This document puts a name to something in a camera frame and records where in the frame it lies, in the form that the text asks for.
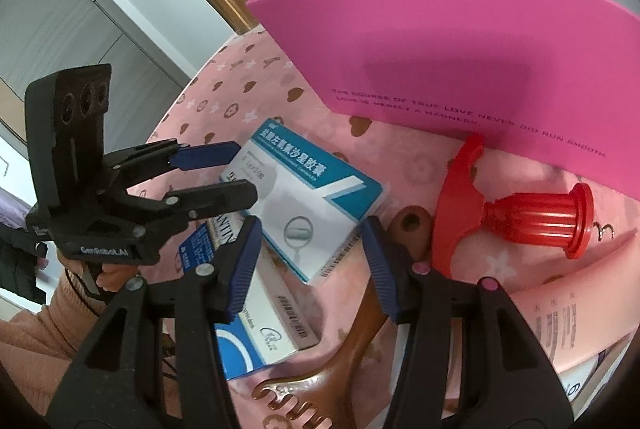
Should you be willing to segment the left forearm orange sleeve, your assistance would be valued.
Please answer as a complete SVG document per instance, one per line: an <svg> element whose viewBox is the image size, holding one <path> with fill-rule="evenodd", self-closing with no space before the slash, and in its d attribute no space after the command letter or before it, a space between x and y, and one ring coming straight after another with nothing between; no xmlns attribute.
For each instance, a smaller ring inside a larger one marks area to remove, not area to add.
<svg viewBox="0 0 640 429"><path fill-rule="evenodd" d="M1 323L1 366L28 404L43 415L78 348L105 310L80 279L61 277L49 305Z"/></svg>

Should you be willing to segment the left hand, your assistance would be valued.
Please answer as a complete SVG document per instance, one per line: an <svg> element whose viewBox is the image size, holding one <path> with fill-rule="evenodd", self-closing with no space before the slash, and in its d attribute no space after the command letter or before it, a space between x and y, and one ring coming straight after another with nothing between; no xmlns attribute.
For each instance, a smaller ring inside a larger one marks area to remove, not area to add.
<svg viewBox="0 0 640 429"><path fill-rule="evenodd" d="M133 267L132 265L104 263L101 265L101 271L98 276L92 277L87 270L87 264L85 264L85 262L70 260L59 250L56 254L58 255L58 261L60 261L70 273L75 275L76 281L85 285L90 293L98 293L100 289L108 291L109 293L117 293L122 286L139 273L139 268Z"/></svg>

